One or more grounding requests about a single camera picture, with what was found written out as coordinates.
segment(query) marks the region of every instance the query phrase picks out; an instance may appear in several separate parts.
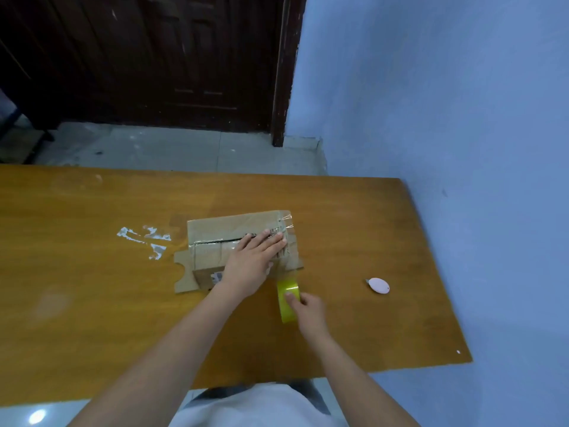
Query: person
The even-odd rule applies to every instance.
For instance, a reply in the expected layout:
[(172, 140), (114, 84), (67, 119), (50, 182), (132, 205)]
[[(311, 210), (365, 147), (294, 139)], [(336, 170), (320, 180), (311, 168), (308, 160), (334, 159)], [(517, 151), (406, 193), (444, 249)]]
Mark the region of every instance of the person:
[[(338, 425), (338, 420), (323, 413), (325, 407), (319, 411), (287, 384), (259, 384), (223, 399), (198, 397), (178, 411), (224, 323), (244, 298), (259, 289), (271, 259), (285, 247), (281, 233), (269, 234), (265, 230), (255, 237), (246, 235), (229, 256), (221, 282), (135, 365), (91, 400), (69, 426)], [(301, 294), (301, 301), (292, 294), (286, 297), (350, 427), (418, 426), (334, 341), (320, 298), (310, 294)]]

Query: brown cardboard box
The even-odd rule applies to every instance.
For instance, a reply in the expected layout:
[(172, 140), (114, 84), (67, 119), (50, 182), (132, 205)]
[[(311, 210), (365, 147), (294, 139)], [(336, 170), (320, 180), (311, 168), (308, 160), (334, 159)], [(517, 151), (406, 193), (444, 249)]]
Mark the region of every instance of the brown cardboard box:
[(220, 279), (231, 251), (246, 234), (258, 234), (265, 229), (271, 236), (282, 232), (286, 247), (272, 260), (269, 277), (302, 267), (298, 256), (293, 218), (290, 211), (266, 211), (237, 216), (214, 217), (188, 222), (188, 250), (177, 251), (174, 262), (186, 267), (184, 277), (175, 285), (175, 292), (210, 290)]

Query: table top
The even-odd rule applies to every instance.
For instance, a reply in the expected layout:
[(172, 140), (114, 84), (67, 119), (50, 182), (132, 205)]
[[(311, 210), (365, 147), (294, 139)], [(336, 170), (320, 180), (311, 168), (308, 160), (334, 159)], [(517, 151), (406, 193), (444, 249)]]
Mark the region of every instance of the table top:
[[(332, 335), (363, 369), (472, 360), (398, 179), (12, 165), (0, 177), (0, 406), (94, 396), (203, 299), (174, 294), (186, 221), (272, 209), (291, 211), (299, 286), (323, 298)], [(371, 291), (371, 277), (391, 292)], [(267, 281), (194, 388), (317, 376)]]

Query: forearm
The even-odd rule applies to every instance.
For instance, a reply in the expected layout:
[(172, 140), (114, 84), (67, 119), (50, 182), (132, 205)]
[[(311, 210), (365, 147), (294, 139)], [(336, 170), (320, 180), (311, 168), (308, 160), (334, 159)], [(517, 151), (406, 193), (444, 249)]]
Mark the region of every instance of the forearm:
[(315, 351), (350, 427), (419, 425), (331, 337)]
[(240, 301), (218, 286), (70, 426), (167, 426)]

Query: yellow tape roll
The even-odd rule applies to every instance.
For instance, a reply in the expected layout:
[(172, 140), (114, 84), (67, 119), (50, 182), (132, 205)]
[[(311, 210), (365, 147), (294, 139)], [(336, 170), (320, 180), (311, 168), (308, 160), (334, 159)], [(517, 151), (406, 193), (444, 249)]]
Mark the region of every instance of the yellow tape roll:
[(281, 309), (281, 320), (283, 323), (292, 322), (296, 320), (294, 310), (290, 308), (288, 302), (285, 300), (285, 293), (291, 292), (296, 299), (301, 299), (300, 291), (298, 290), (298, 283), (295, 280), (281, 280), (276, 283), (276, 291), (279, 295), (279, 308)]

